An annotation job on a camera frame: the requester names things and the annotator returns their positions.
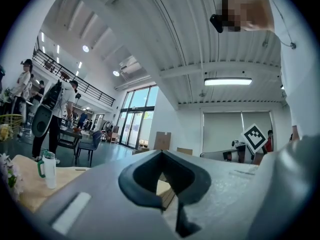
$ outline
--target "person in red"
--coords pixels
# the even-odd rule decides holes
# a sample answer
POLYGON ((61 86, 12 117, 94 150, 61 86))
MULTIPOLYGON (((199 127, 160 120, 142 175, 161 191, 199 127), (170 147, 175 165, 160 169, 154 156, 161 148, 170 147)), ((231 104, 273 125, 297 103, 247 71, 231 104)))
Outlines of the person in red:
POLYGON ((273 131, 272 130, 268 130, 268 141, 266 142, 266 144, 264 145, 265 150, 269 153, 273 151, 272 148, 272 136, 273 136, 273 131))

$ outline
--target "ceiling light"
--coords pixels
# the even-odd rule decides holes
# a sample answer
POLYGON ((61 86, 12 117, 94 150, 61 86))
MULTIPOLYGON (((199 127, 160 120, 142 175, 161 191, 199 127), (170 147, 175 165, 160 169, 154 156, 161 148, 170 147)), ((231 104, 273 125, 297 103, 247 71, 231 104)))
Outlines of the ceiling light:
POLYGON ((228 85, 241 85, 248 86, 252 82, 251 78, 207 78, 204 80, 205 86, 228 86, 228 85))
POLYGON ((88 53, 88 52, 89 52, 89 47, 88 47, 88 46, 86 46, 86 45, 82 46, 82 49, 83 49, 86 53, 88 53))

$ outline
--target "round ceiling light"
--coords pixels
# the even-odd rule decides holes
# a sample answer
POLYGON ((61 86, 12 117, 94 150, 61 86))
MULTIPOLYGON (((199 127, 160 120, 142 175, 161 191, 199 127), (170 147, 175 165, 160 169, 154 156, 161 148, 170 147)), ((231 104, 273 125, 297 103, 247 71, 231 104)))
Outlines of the round ceiling light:
POLYGON ((88 52, 89 52, 89 47, 88 47, 88 46, 86 46, 86 45, 82 46, 82 49, 83 49, 86 53, 88 53, 88 52))

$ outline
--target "blue chair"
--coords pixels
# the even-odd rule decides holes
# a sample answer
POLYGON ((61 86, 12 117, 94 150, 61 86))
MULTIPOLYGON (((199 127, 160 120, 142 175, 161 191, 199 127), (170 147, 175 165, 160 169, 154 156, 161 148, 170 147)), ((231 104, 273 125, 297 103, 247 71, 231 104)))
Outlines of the blue chair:
POLYGON ((96 131, 92 134, 92 143, 85 143, 85 142, 80 142, 78 145, 78 148, 76 150, 76 157, 75 157, 75 164, 77 164, 77 159, 80 156, 81 150, 88 150, 88 161, 90 158, 90 167, 92 163, 92 156, 94 154, 94 150, 96 150, 99 146, 100 140, 101 140, 102 132, 101 131, 96 131))

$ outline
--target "balcony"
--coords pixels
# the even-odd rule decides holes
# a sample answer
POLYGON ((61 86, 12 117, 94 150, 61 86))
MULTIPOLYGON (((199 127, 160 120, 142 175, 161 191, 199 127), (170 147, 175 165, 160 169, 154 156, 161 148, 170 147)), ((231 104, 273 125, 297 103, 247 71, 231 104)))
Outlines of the balcony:
POLYGON ((37 49, 33 53, 32 59, 41 65, 45 70, 51 72, 51 74, 56 75, 58 78, 66 80, 76 80, 78 82, 77 90, 81 93, 85 93, 90 97, 102 102, 108 107, 112 107, 115 99, 105 94, 104 92, 93 87, 91 84, 87 83, 80 77, 76 76, 74 73, 66 69, 64 66, 57 63, 52 57, 43 53, 40 49, 37 49))

